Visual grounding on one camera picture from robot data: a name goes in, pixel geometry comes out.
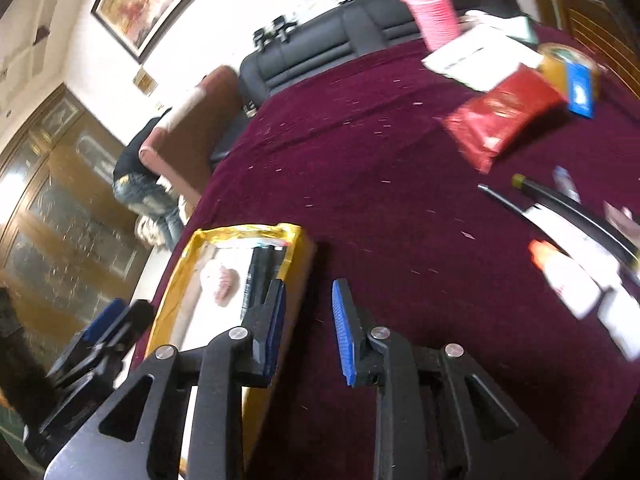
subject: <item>glass cabinet door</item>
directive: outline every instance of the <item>glass cabinet door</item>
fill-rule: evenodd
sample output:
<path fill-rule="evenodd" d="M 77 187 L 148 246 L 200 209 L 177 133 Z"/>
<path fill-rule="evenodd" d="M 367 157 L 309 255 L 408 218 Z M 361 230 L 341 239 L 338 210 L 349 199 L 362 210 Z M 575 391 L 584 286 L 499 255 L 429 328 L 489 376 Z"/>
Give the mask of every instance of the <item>glass cabinet door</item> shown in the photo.
<path fill-rule="evenodd" d="M 11 218 L 41 158 L 42 150 L 31 136 L 26 136 L 0 177 L 0 225 Z"/>
<path fill-rule="evenodd" d="M 84 282 L 77 265 L 52 260 L 20 231 L 9 250 L 4 271 L 83 326 L 113 299 Z"/>
<path fill-rule="evenodd" d="M 116 167 L 116 158 L 86 130 L 83 130 L 78 140 L 76 140 L 76 153 L 109 186 L 113 184 L 113 170 Z"/>
<path fill-rule="evenodd" d="M 140 246 L 95 219 L 53 178 L 44 181 L 29 211 L 76 251 L 118 277 L 127 278 Z"/>
<path fill-rule="evenodd" d="M 46 145 L 52 146 L 81 114 L 76 100 L 70 94 L 63 94 L 55 99 L 49 110 L 40 115 L 30 128 L 30 133 L 43 140 Z"/>

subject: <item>wooden cabinet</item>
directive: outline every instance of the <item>wooden cabinet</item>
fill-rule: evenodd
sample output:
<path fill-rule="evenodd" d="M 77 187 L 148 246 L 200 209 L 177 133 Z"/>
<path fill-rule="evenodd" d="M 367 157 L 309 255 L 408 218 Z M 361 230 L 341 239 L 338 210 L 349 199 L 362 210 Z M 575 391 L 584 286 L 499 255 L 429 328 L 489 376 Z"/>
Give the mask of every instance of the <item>wooden cabinet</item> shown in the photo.
<path fill-rule="evenodd" d="M 640 62 L 602 0 L 536 0 L 543 25 L 560 28 L 583 44 L 596 62 L 640 98 Z"/>
<path fill-rule="evenodd" d="M 0 284 L 45 367 L 113 298 L 130 300 L 148 258 L 111 191 L 123 148 L 60 87 L 0 155 Z M 2 406 L 0 433 L 37 474 Z"/>

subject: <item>floor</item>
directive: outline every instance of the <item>floor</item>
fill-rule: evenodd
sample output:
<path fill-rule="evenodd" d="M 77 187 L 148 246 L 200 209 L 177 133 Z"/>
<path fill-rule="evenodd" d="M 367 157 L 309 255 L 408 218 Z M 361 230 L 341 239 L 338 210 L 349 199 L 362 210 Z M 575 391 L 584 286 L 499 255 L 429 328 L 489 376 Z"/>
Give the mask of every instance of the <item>floor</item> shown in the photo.
<path fill-rule="evenodd" d="M 166 268 L 166 264 L 169 262 L 170 257 L 171 251 L 167 249 L 159 249 L 156 247 L 151 251 L 151 255 L 146 261 L 145 269 L 142 271 L 140 280 L 136 285 L 136 290 L 133 293 L 133 298 L 131 299 L 132 302 L 136 300 L 151 301 L 156 293 L 156 288 L 158 288 L 158 283 L 160 283 L 160 279 L 162 278 L 162 274 L 164 273 L 164 269 Z M 124 357 L 124 366 L 114 382 L 116 387 L 120 386 L 124 379 L 127 378 L 132 356 L 133 350 Z"/>

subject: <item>black shirt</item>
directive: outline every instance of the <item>black shirt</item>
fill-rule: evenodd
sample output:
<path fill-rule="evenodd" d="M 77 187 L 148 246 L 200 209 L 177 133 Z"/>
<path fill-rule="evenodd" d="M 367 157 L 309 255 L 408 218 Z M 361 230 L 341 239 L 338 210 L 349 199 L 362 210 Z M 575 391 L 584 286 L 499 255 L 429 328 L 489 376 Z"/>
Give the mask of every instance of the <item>black shirt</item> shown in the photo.
<path fill-rule="evenodd" d="M 158 121 L 162 119 L 169 110 L 171 110 L 171 108 L 165 111 L 160 117 L 154 117 L 151 119 L 145 127 L 142 128 L 135 137 L 133 137 L 131 142 L 127 144 L 120 155 L 120 158 L 116 162 L 116 167 L 113 169 L 114 182 L 130 173 L 139 173 L 149 176 L 154 180 L 158 179 L 159 175 L 155 174 L 140 162 L 138 152 L 140 151 L 142 143 L 145 142 L 146 138 L 151 134 L 151 131 L 156 127 L 156 124 L 158 124 Z"/>

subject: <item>small sign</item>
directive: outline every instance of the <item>small sign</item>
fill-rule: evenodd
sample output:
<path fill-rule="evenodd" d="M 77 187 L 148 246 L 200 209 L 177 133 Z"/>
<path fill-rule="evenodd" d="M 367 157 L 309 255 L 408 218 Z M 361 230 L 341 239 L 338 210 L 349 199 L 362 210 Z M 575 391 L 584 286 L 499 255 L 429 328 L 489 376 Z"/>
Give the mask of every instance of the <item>small sign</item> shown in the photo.
<path fill-rule="evenodd" d="M 156 80 L 153 79 L 143 67 L 140 67 L 135 78 L 133 78 L 133 84 L 147 96 L 151 95 L 158 86 Z"/>

